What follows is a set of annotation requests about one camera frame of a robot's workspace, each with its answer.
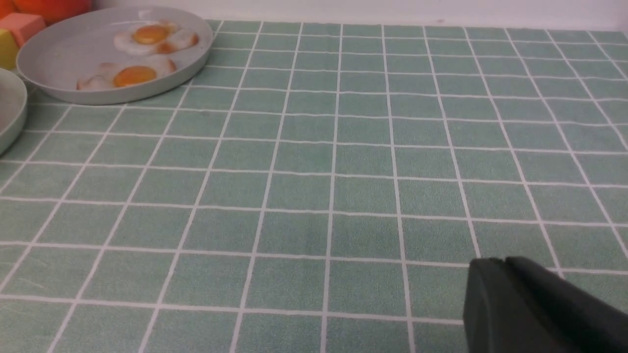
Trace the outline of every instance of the white bowl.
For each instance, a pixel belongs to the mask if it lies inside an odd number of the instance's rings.
[[[24,128],[27,97],[24,81],[0,68],[0,155]]]
[[[197,45],[168,55],[176,64],[175,72],[129,87],[76,90],[77,79],[93,75],[98,64],[124,63],[132,58],[115,49],[116,33],[161,19],[190,28],[199,37]],[[20,49],[18,69],[54,98],[76,104],[119,104],[160,94],[192,78],[207,62],[212,41],[207,21],[192,13],[159,6],[122,6],[73,17],[39,32]]]

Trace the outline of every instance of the plate rim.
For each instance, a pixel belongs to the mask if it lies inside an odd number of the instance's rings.
[[[26,44],[24,44],[23,48],[20,49],[20,51],[18,52],[18,57],[16,58],[16,66],[18,69],[18,72],[22,75],[22,77],[24,77],[27,81],[31,82],[32,84],[36,85],[37,87],[39,87],[40,89],[44,90],[46,93],[50,94],[48,91],[55,91],[55,92],[59,92],[63,95],[67,95],[67,94],[71,94],[71,95],[80,95],[83,97],[88,97],[88,96],[95,96],[95,95],[101,95],[101,94],[117,94],[117,95],[126,95],[126,93],[130,93],[130,92],[136,92],[138,89],[142,89],[142,88],[146,88],[152,85],[159,85],[160,83],[164,83],[167,82],[168,79],[172,79],[172,77],[178,73],[181,73],[182,71],[189,69],[190,67],[194,66],[195,64],[197,64],[197,62],[199,60],[202,60],[203,58],[206,58],[208,56],[208,53],[212,47],[212,44],[214,43],[215,40],[215,34],[214,31],[212,29],[212,27],[210,26],[209,22],[203,18],[201,18],[200,16],[191,13],[189,11],[185,11],[183,9],[179,9],[179,8],[173,8],[173,7],[169,7],[169,6],[153,6],[153,5],[135,5],[135,6],[116,6],[114,8],[107,8],[107,9],[100,9],[100,10],[96,10],[96,11],[91,11],[85,14],[81,14],[78,16],[74,16],[72,18],[68,18],[64,21],[61,21],[59,23],[55,23],[50,27],[47,27],[46,29],[44,29],[43,31],[37,33],[35,36],[33,36],[31,39],[35,39],[37,36],[40,36],[42,33],[44,33],[46,30],[49,30],[50,28],[53,28],[55,26],[60,26],[63,25],[64,23],[67,24],[68,21],[73,21],[77,18],[83,17],[83,16],[95,16],[94,14],[97,13],[105,13],[105,12],[118,12],[120,11],[120,9],[125,9],[126,11],[137,11],[137,12],[141,12],[141,11],[147,11],[147,10],[152,10],[152,9],[160,9],[160,10],[164,10],[164,11],[178,11],[180,13],[185,13],[187,15],[190,16],[194,16],[196,18],[198,18],[201,22],[203,22],[207,28],[207,31],[209,33],[209,43],[207,45],[207,47],[201,52],[201,54],[197,57],[194,58],[192,63],[189,63],[188,65],[185,65],[184,67],[180,67],[177,68],[177,70],[167,76],[164,77],[160,77],[156,80],[151,80],[148,82],[143,82],[141,84],[137,84],[137,85],[132,85],[129,87],[117,87],[114,89],[107,89],[107,90],[85,90],[85,91],[81,91],[81,90],[76,90],[76,89],[68,89],[68,88],[64,88],[64,87],[55,87],[52,85],[48,85],[48,84],[44,84],[43,82],[41,82],[40,80],[36,80],[34,79],[31,75],[28,74],[27,72],[24,72],[22,69],[23,65],[20,65],[21,62],[23,62],[24,59],[21,60],[21,58],[23,58],[26,54],[24,53],[25,51],[23,50],[24,47],[27,47],[29,45],[29,42],[31,43],[31,45],[34,45],[33,42],[31,40],[27,41]],[[192,75],[190,75],[189,77],[187,77],[184,82],[186,80],[189,80],[190,78],[192,78],[196,73],[198,72],[198,70],[196,70]],[[173,89],[175,87],[177,87],[178,85],[174,85],[168,89],[163,90],[162,92],[166,92],[167,90]]]

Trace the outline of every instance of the white plate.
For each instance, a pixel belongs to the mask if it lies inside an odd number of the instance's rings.
[[[26,85],[0,68],[0,155],[18,137],[26,122]]]
[[[114,48],[114,35],[135,24],[166,19],[198,34],[196,46],[169,55],[177,71],[143,84],[102,91],[76,90],[102,62],[124,63],[131,56]],[[209,24],[183,10],[159,6],[110,8],[57,23],[32,37],[18,54],[24,78],[54,98],[76,104],[131,102],[170,90],[192,78],[207,61],[213,33]]]

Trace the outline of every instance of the orange toy block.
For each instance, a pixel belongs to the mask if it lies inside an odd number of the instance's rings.
[[[46,23],[36,14],[11,13],[0,19],[0,28],[10,31],[21,48],[27,40],[44,30]]]

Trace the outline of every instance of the toy fried egg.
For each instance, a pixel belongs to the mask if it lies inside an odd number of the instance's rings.
[[[134,58],[126,63],[102,63],[91,77],[80,79],[77,90],[107,90],[142,84],[160,79],[176,71],[175,63],[166,55]]]
[[[198,44],[198,35],[170,21],[138,24],[116,34],[114,46],[132,56],[170,54]]]

